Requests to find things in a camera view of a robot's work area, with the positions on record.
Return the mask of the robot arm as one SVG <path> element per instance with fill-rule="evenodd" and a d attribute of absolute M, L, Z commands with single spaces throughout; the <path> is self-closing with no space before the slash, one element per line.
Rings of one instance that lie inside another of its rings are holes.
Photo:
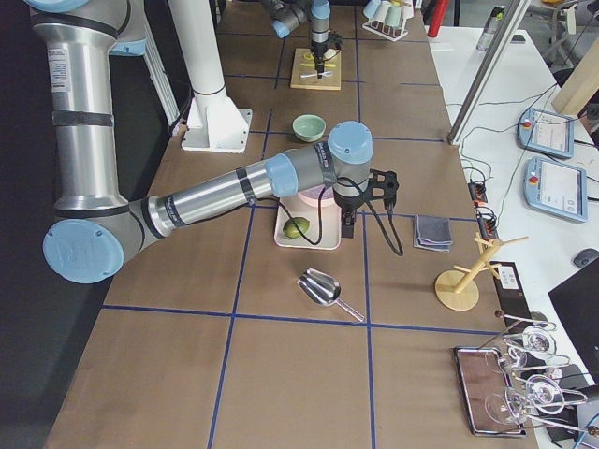
<path fill-rule="evenodd" d="M 261 0 L 260 4 L 269 13 L 272 28 L 279 38 L 289 36 L 305 22 L 310 23 L 314 70 L 316 76 L 322 79 L 325 72 L 325 55 L 329 47 L 329 1 L 295 1 L 286 5 L 279 0 Z"/>
<path fill-rule="evenodd" d="M 48 265 L 77 283 L 100 282 L 172 231 L 266 196 L 325 185 L 352 216 L 373 185 L 373 141 L 362 123 L 336 125 L 325 142 L 288 150 L 167 196 L 120 194 L 109 55 L 145 48 L 140 1 L 33 1 L 34 31 L 45 41 L 62 191 L 43 240 Z"/>

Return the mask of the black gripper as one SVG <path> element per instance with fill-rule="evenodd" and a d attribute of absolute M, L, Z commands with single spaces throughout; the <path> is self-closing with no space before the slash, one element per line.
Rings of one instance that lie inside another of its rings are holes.
<path fill-rule="evenodd" d="M 362 182 L 351 179 L 338 179 L 333 185 L 333 195 L 336 204 L 341 208 L 342 237 L 354 237 L 354 224 L 357 209 L 364 203 L 362 194 L 366 192 L 368 180 Z"/>
<path fill-rule="evenodd" d="M 316 71 L 316 77 L 321 79 L 325 71 L 325 54 L 328 49 L 326 41 L 316 42 L 311 41 L 311 51 L 314 58 L 314 70 Z"/>

